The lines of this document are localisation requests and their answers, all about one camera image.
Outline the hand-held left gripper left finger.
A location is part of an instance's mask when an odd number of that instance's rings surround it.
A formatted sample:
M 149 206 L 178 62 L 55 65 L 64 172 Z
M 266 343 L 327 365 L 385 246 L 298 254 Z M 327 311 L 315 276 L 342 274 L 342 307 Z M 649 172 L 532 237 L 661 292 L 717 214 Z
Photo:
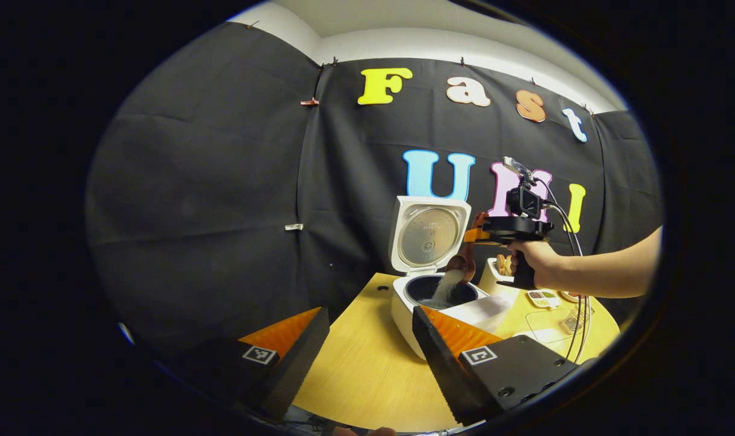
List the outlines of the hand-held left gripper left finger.
M 219 406 L 282 420 L 329 331 L 326 307 L 248 310 L 166 337 L 161 354 L 175 375 Z

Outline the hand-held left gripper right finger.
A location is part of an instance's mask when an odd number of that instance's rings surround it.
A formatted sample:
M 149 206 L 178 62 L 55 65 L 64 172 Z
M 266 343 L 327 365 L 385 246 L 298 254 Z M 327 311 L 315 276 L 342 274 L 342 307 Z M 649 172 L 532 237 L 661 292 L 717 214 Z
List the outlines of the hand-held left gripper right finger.
M 541 397 L 579 365 L 528 335 L 487 333 L 424 305 L 412 331 L 456 422 L 488 420 Z

